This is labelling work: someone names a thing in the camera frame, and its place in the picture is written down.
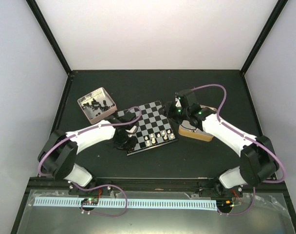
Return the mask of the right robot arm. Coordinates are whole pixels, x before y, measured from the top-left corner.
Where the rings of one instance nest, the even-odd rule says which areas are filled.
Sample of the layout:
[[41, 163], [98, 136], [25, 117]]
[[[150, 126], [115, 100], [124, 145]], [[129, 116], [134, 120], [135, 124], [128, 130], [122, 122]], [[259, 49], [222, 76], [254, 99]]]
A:
[[217, 110], [200, 105], [193, 90], [178, 92], [175, 101], [166, 102], [159, 113], [178, 124], [187, 121], [197, 130], [216, 137], [238, 155], [239, 166], [214, 180], [213, 189], [218, 196], [226, 196], [231, 188], [240, 185], [256, 187], [279, 169], [268, 137], [256, 137], [229, 124], [219, 117]]

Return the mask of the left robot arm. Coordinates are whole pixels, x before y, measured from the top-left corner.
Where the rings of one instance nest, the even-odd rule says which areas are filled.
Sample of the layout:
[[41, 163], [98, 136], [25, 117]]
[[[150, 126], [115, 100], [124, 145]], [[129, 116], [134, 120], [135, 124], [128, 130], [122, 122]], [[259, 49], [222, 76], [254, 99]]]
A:
[[97, 183], [92, 174], [76, 164], [77, 155], [83, 150], [107, 141], [113, 148], [129, 151], [136, 144], [132, 136], [137, 129], [136, 114], [127, 112], [121, 117], [111, 115], [97, 124], [73, 132], [55, 130], [50, 135], [38, 156], [38, 174], [52, 176], [56, 180], [67, 180], [90, 195], [96, 191]]

